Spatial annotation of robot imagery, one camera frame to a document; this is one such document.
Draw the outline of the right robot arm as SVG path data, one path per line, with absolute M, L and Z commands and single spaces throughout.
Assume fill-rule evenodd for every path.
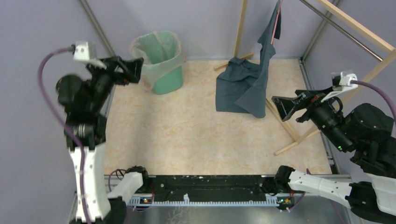
M 279 192 L 303 191 L 330 199 L 355 215 L 371 222 L 396 221 L 396 139 L 391 135 L 394 120 L 379 108 L 363 103 L 347 116 L 336 91 L 296 90 L 295 98 L 273 96 L 282 121 L 299 110 L 297 122 L 312 121 L 341 152 L 352 152 L 350 159 L 370 177 L 358 183 L 336 182 L 280 166 L 274 187 Z

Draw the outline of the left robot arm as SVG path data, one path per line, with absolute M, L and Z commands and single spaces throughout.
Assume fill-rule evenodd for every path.
M 110 192 L 105 188 L 107 119 L 100 111 L 115 85 L 140 81 L 144 60 L 113 56 L 101 61 L 104 68 L 87 65 L 91 79 L 67 74 L 56 84 L 58 102 L 66 113 L 66 144 L 76 172 L 78 207 L 73 224 L 122 224 L 133 194 L 144 193 L 150 186 L 146 169 L 134 166 Z

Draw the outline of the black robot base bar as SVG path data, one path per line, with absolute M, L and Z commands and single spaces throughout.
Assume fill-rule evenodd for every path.
M 154 197 L 154 202 L 263 202 L 270 196 L 295 192 L 277 187 L 273 175 L 150 175 L 137 194 Z

